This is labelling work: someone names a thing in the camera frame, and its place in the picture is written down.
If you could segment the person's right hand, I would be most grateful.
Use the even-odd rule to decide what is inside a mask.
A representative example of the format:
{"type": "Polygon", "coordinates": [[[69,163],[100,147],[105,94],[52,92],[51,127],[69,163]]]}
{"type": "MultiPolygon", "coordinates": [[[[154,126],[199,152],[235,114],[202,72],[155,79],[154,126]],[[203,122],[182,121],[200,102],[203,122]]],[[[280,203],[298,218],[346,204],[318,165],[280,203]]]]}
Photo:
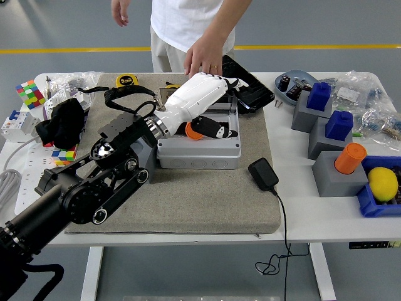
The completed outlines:
{"type": "Polygon", "coordinates": [[[111,14],[114,21],[120,26],[127,26],[128,20],[128,7],[131,0],[111,0],[111,14]]]}

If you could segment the person's left hand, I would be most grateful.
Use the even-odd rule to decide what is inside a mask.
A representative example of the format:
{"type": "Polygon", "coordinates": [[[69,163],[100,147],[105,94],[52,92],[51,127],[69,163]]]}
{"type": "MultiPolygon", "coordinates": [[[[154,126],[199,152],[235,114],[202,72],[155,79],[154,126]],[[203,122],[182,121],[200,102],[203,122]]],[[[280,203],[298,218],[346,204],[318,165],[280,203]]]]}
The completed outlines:
{"type": "Polygon", "coordinates": [[[190,78],[200,71],[222,75],[223,46],[226,39],[221,34],[204,33],[187,51],[184,73],[190,78]]]}

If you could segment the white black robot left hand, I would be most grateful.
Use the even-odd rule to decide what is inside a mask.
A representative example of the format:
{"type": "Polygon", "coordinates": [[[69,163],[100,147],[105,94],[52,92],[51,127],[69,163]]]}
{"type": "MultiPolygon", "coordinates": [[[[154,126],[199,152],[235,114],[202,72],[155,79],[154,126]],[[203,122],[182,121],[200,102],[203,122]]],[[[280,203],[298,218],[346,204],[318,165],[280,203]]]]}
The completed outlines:
{"type": "Polygon", "coordinates": [[[248,86],[239,78],[197,73],[167,99],[165,110],[156,111],[154,115],[161,121],[165,136],[169,138],[182,123],[190,122],[203,114],[226,92],[240,91],[248,86]]]}

